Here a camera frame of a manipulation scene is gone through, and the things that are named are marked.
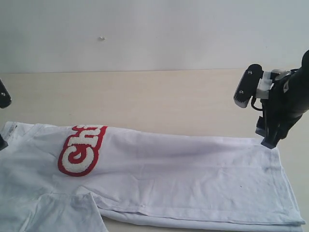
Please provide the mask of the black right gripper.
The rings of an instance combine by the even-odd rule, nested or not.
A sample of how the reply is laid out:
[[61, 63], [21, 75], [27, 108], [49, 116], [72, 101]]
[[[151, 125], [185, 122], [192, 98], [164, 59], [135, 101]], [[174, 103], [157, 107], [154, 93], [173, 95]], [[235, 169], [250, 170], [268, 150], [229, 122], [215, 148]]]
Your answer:
[[268, 99], [262, 100], [263, 116], [259, 116], [255, 133], [264, 135], [261, 145], [275, 148], [277, 138], [285, 138], [292, 126], [302, 117], [297, 106], [298, 92], [288, 88], [288, 82], [276, 83], [270, 90]]

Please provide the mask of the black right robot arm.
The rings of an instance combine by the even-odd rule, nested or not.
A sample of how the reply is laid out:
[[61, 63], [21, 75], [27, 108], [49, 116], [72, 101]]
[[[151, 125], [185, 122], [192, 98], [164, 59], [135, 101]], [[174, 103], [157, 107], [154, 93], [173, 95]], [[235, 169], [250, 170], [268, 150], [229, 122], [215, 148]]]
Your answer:
[[275, 82], [268, 99], [261, 100], [263, 114], [256, 133], [263, 136], [261, 145], [274, 149], [289, 130], [309, 110], [309, 52], [302, 57], [301, 67]]

